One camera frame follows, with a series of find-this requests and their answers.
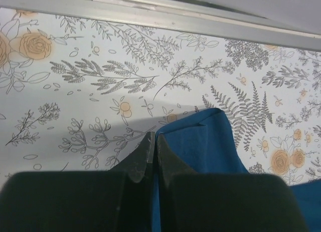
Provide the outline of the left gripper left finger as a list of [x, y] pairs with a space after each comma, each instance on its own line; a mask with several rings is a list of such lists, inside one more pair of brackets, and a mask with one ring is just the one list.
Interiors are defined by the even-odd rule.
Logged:
[[1, 189], [1, 231], [151, 231], [155, 135], [108, 171], [14, 174]]

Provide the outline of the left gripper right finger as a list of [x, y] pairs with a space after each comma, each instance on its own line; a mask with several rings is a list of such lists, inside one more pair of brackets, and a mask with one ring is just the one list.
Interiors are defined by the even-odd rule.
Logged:
[[157, 141], [162, 231], [308, 231], [291, 189], [268, 174], [200, 174]]

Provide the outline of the blue t shirt cartoon print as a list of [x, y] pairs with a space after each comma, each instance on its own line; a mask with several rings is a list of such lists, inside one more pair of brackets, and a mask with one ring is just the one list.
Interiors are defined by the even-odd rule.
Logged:
[[[248, 174], [224, 111], [205, 109], [163, 126], [170, 149], [199, 173]], [[320, 231], [320, 180], [291, 186], [310, 231]]]

